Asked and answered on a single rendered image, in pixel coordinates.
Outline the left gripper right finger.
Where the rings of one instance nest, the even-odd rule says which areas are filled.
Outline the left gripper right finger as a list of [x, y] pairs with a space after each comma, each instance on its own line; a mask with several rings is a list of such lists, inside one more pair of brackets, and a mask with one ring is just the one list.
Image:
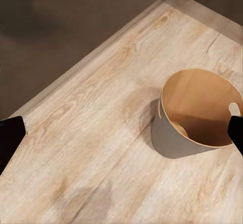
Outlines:
[[243, 117], [232, 115], [227, 133], [243, 155]]

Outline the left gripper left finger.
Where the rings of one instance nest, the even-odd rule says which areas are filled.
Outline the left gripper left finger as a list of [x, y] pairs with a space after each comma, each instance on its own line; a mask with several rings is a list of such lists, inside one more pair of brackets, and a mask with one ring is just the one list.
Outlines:
[[21, 116], [0, 121], [0, 176], [25, 135], [25, 125]]

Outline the trash can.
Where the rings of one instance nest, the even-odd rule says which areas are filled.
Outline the trash can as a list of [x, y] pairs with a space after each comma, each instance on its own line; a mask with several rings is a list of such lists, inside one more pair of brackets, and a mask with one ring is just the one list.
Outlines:
[[233, 145], [228, 135], [236, 102], [243, 117], [243, 96], [227, 79], [209, 70], [183, 69], [163, 85], [151, 132], [162, 156], [179, 159]]

